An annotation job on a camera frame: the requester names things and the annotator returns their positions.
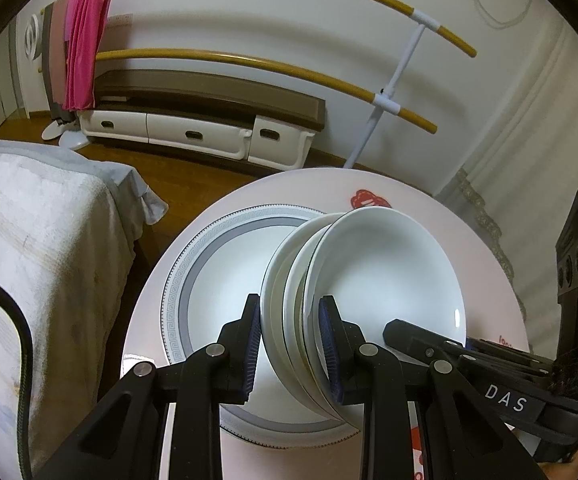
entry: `white drawer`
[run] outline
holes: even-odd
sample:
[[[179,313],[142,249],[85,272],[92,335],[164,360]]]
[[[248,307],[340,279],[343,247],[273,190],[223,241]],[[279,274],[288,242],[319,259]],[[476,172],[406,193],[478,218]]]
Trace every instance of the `white drawer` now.
[[[147,114],[111,110],[79,112],[82,132],[88,136],[149,142]]]
[[[147,114],[150,144],[241,160],[249,154],[251,130],[186,117]]]
[[[256,117],[249,149],[249,162],[277,170],[303,167],[314,132],[299,126]]]

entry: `metal screw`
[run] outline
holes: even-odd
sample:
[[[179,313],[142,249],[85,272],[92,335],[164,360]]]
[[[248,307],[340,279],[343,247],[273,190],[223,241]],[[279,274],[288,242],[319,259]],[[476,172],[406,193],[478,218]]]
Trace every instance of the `metal screw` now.
[[[138,377],[144,377],[145,375],[149,375],[151,370],[153,370],[153,366],[150,363],[138,363],[135,365],[133,373]]]
[[[207,347],[205,352],[207,352],[207,355],[210,357],[218,357],[219,355],[224,354],[224,346],[220,343],[213,343]]]
[[[364,345],[361,345],[359,350],[362,355],[366,355],[367,357],[372,357],[378,353],[378,347],[376,345],[372,345],[371,343],[365,343]]]
[[[447,361],[436,361],[434,368],[439,374],[448,374],[454,368]]]

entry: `large plate with gray rim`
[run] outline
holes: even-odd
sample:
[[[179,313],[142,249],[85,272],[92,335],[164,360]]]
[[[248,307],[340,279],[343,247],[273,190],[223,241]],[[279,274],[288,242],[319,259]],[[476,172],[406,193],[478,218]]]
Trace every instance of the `large plate with gray rim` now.
[[[165,283],[162,340],[170,364],[218,339],[238,319],[247,295],[259,294],[272,255],[287,235],[322,213],[294,205],[262,205],[216,220],[184,248]],[[222,406],[221,426],[269,447],[326,446],[357,433],[304,407],[276,376],[261,342],[256,379],[244,406]]]

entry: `stack of plates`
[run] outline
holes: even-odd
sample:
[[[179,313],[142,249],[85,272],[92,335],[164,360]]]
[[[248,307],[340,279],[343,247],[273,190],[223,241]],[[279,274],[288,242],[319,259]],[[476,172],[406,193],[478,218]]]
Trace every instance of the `stack of plates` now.
[[[385,324],[397,318],[465,341],[451,263],[423,226],[390,208],[325,215],[265,205],[209,225],[165,285],[169,362],[216,341],[252,292],[260,293],[264,350],[249,401],[223,406],[221,425],[263,446],[325,446],[362,428],[362,406],[340,406],[329,390],[317,317],[322,296],[333,295],[342,319],[381,346]]]

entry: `white metal pole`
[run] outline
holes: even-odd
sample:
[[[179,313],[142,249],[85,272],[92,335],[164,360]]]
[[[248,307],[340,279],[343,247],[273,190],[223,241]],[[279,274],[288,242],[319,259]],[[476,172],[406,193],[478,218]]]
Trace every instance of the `white metal pole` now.
[[[389,83],[383,89],[382,95],[385,96],[387,99],[391,99],[393,97],[393,93],[396,88],[396,83],[398,82],[398,79],[400,79],[400,76],[407,67],[407,63],[411,59],[413,51],[416,50],[416,47],[418,46],[418,41],[420,41],[420,37],[422,36],[422,33],[425,31],[426,28],[427,27],[425,25],[418,25],[418,27],[416,27],[416,30],[414,30],[413,34],[411,35],[411,38],[409,38],[409,43],[405,47],[405,51],[402,53],[402,57],[400,58],[398,66],[396,67],[396,72],[393,73],[393,76],[391,76]],[[371,134],[373,134],[373,131],[375,130],[376,126],[378,126],[378,121],[383,116],[383,112],[384,110],[378,106],[373,109],[373,112],[371,112],[371,116],[369,117],[362,131],[362,134],[360,135],[360,140],[358,140],[358,143],[355,146],[354,151],[351,153],[351,155],[345,162],[343,168],[354,167],[354,164],[358,160],[358,157],[365,149],[365,145],[367,144],[369,137],[371,137]]]

